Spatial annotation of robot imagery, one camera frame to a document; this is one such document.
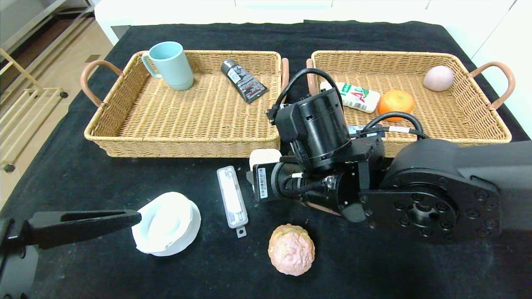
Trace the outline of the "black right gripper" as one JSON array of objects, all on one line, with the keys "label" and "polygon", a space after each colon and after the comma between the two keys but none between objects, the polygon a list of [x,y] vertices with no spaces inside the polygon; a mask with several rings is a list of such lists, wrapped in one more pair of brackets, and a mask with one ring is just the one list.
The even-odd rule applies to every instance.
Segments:
[{"label": "black right gripper", "polygon": [[301,167],[285,162],[254,165],[246,172],[246,179],[258,203],[295,199],[292,192],[305,184]]}]

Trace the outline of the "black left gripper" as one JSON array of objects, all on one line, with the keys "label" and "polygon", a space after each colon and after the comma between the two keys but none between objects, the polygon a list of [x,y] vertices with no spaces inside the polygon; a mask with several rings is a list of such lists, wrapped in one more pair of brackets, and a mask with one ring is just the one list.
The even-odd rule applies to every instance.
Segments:
[{"label": "black left gripper", "polygon": [[135,210],[37,212],[17,232],[15,220],[1,219],[0,297],[30,299],[38,252],[84,242],[141,222]]}]

